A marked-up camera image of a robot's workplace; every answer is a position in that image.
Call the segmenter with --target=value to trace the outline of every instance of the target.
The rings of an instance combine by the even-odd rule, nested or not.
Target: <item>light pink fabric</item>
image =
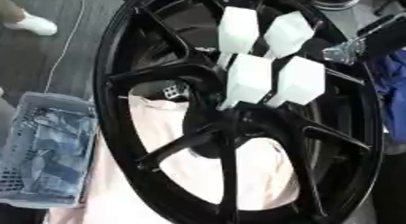
[[[182,135],[187,108],[186,103],[130,98],[134,125],[148,151]],[[190,193],[212,203],[221,201],[220,160],[205,159],[184,150],[167,158],[160,167]],[[240,209],[272,209],[297,198],[298,185],[291,162],[276,141],[257,138],[240,147],[237,173]],[[102,137],[96,149],[86,204],[77,209],[51,209],[48,220],[50,224],[170,223],[132,190]]]

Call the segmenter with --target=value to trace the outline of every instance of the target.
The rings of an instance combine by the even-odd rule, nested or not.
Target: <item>blue plastic basket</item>
[[[26,163],[32,161],[38,154],[34,148],[34,143],[39,124],[34,121],[34,116],[39,111],[48,109],[83,114],[86,123],[90,124],[87,130],[91,130],[92,134],[89,135],[91,138],[86,139],[84,144],[81,139],[81,146],[86,145],[81,155],[83,160],[81,163],[85,167],[79,174],[79,179],[75,185],[77,192],[74,192],[74,196],[63,197],[50,193],[31,192],[26,187],[26,175],[24,177],[22,175],[23,165],[25,165],[24,171],[27,171]],[[7,143],[0,150],[0,202],[32,209],[76,206],[81,198],[83,184],[89,169],[96,128],[97,120],[93,105],[90,102],[60,94],[25,94],[14,116]]]

